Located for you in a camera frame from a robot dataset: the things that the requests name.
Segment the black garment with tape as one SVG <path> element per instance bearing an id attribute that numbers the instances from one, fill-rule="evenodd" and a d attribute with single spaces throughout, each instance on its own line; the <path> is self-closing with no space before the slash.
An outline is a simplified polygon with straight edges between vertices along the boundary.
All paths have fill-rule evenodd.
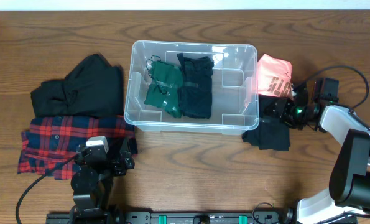
<path id="1" fill-rule="evenodd" d="M 257 146 L 260 150 L 289 150 L 289 128 L 269 112 L 278 100 L 278 97 L 259 95 L 259 125 L 256 129 L 243 133 L 243 142 Z"/>

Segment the pink printed shirt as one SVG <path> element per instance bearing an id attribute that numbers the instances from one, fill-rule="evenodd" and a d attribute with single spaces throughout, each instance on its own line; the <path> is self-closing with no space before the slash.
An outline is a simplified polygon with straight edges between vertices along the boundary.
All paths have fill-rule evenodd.
<path id="1" fill-rule="evenodd" d="M 264 54 L 257 62 L 258 93 L 292 98 L 292 64 Z"/>

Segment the dark green cloth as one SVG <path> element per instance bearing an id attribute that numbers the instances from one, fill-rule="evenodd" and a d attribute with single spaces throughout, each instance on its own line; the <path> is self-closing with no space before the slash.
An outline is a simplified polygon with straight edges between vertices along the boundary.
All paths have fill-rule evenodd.
<path id="1" fill-rule="evenodd" d="M 183 86 L 181 68 L 153 55 L 146 60 L 146 69 L 151 83 L 144 104 L 163 109 L 174 118 L 181 118 L 178 96 L 178 91 Z"/>

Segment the dark navy garment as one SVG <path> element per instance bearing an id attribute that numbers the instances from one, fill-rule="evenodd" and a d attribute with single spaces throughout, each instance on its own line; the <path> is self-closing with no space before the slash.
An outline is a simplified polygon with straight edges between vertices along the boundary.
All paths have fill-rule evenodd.
<path id="1" fill-rule="evenodd" d="M 214 62 L 208 56 L 188 58 L 177 54 L 183 72 L 183 85 L 178 89 L 179 108 L 184 116 L 210 119 Z"/>

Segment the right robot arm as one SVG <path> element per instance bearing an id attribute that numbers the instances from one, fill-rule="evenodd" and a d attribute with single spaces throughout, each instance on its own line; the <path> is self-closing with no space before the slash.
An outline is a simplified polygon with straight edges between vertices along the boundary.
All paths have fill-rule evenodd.
<path id="1" fill-rule="evenodd" d="M 264 114 L 292 129 L 312 124 L 331 134 L 341 150 L 328 188 L 299 200 L 296 208 L 282 214 L 281 223 L 352 223 L 356 217 L 370 218 L 370 126 L 352 107 L 340 104 L 337 84 L 315 84 L 308 105 L 298 102 L 301 96 L 297 92 L 294 99 L 279 98 Z"/>

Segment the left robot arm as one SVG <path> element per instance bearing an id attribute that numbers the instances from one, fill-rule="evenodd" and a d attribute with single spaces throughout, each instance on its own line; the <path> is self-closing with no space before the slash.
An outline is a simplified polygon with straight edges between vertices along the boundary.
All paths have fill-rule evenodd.
<path id="1" fill-rule="evenodd" d="M 75 162 L 80 170 L 72 177 L 71 187 L 79 215 L 107 213 L 113 179 L 135 167 L 130 139 L 124 138 L 119 143 L 119 147 L 110 149 L 106 137 L 91 137 L 78 150 Z"/>

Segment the clear plastic storage bin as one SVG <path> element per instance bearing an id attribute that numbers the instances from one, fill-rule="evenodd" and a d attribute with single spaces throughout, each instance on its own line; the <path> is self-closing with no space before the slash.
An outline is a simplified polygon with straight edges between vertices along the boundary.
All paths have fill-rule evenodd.
<path id="1" fill-rule="evenodd" d="M 152 83 L 152 60 L 179 65 L 177 54 L 209 57 L 213 63 L 211 118 L 174 118 L 144 103 Z M 132 46 L 124 119 L 142 131 L 187 131 L 241 135 L 259 125 L 257 49 L 249 44 L 138 40 Z"/>

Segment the red navy plaid shirt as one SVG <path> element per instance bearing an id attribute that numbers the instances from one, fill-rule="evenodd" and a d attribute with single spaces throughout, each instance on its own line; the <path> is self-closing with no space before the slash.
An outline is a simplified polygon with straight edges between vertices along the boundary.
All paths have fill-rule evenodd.
<path id="1" fill-rule="evenodd" d="M 21 132 L 22 149 L 17 173 L 44 175 L 73 157 L 76 150 L 95 136 L 105 136 L 109 151 L 119 149 L 129 139 L 131 154 L 138 153 L 134 126 L 123 116 L 53 116 L 34 118 L 28 130 Z"/>

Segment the large black folded garment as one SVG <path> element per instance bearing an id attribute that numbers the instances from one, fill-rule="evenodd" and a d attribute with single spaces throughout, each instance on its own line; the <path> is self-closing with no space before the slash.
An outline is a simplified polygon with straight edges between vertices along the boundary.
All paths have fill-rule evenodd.
<path id="1" fill-rule="evenodd" d="M 63 79 L 47 80 L 30 93 L 36 117 L 91 116 L 124 113 L 123 70 L 101 54 L 84 58 Z"/>

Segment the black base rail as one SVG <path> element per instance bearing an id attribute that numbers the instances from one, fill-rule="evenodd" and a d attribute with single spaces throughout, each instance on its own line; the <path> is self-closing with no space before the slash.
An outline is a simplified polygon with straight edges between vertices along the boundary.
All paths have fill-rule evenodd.
<path id="1" fill-rule="evenodd" d="M 275 224 L 299 221 L 292 210 L 285 212 L 274 208 L 258 208 L 251 212 L 153 212 L 149 210 L 123 212 L 116 206 L 107 208 L 73 207 L 69 212 L 51 212 L 46 224 Z"/>

